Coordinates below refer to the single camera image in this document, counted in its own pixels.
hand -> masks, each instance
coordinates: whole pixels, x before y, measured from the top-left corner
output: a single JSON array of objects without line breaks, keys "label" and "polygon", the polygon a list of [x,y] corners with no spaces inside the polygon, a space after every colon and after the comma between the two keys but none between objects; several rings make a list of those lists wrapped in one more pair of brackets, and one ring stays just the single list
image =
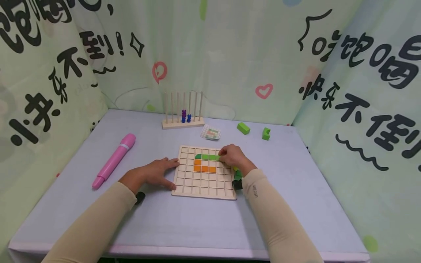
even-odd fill
[{"label": "hand", "polygon": [[257,167],[252,163],[242,152],[240,147],[230,144],[222,147],[218,155],[220,156],[219,160],[225,162],[229,166],[236,166],[245,177],[251,170],[256,169]]},{"label": "hand", "polygon": [[126,185],[134,194],[144,183],[159,185],[169,190],[175,190],[176,185],[164,178],[164,172],[168,169],[179,166],[177,158],[168,160],[163,158],[155,160],[145,166],[137,167],[128,171],[119,182]]}]

table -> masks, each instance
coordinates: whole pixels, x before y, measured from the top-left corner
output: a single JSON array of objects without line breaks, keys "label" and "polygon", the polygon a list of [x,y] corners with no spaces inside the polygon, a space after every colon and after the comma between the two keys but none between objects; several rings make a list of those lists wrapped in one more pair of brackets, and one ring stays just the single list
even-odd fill
[{"label": "table", "polygon": [[[205,118],[222,130],[221,139],[210,141],[200,138],[202,127],[162,130],[163,118],[162,114],[109,110],[12,238],[9,251],[15,260],[46,254],[127,170],[154,159],[177,157],[180,145],[221,148],[234,143],[282,194],[325,261],[369,261],[294,127],[246,122],[251,131],[243,135],[236,121]],[[264,127],[271,129],[269,141],[262,140]],[[127,133],[136,135],[135,145],[102,187],[93,191],[96,174]],[[167,177],[172,181],[174,171]],[[141,191],[146,199],[125,218],[106,256],[269,259],[241,191],[236,201],[172,196],[152,186]]]}]

wooden board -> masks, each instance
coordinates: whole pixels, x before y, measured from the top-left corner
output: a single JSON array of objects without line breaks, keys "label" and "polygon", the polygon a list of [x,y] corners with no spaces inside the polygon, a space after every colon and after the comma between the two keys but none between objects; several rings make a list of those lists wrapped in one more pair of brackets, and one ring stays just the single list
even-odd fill
[{"label": "wooden board", "polygon": [[172,195],[236,200],[234,170],[219,161],[219,149],[180,146]]},{"label": "wooden board", "polygon": [[200,120],[199,120],[199,117],[196,117],[196,121],[193,121],[193,118],[192,118],[191,122],[185,122],[185,123],[182,123],[181,119],[179,119],[178,122],[177,122],[177,118],[174,118],[174,122],[171,118],[168,118],[168,122],[166,120],[162,121],[162,129],[163,130],[200,127],[200,126],[204,126],[204,125],[205,125],[205,119],[203,117],[201,117]]}]

small card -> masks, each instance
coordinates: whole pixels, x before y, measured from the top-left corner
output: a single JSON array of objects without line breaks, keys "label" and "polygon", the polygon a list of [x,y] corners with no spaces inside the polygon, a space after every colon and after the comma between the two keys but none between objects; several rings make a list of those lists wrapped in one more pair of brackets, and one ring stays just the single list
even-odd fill
[{"label": "small card", "polygon": [[218,140],[221,137],[221,130],[217,130],[205,124],[202,133],[200,134],[200,137],[205,138],[207,140]]}]

left hand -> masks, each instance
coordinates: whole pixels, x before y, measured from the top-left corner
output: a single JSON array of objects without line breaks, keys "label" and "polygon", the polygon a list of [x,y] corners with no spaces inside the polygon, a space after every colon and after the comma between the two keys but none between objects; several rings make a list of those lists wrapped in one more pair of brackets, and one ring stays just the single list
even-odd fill
[{"label": "left hand", "polygon": [[164,178],[164,172],[179,166],[180,163],[178,161],[178,158],[155,160],[145,166],[131,169],[120,179],[120,182],[132,190],[133,193],[137,193],[140,186],[144,183],[175,190],[176,185]]}]

